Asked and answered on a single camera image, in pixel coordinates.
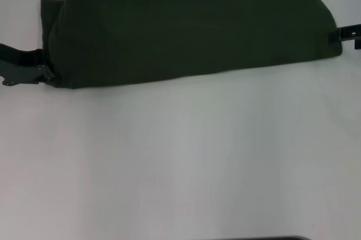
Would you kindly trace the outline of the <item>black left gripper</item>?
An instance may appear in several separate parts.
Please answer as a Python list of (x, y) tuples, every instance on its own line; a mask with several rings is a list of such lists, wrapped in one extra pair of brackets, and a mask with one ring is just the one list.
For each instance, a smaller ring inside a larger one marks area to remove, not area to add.
[(21, 51), (1, 44), (1, 77), (4, 86), (52, 82), (55, 75), (46, 64), (43, 49)]

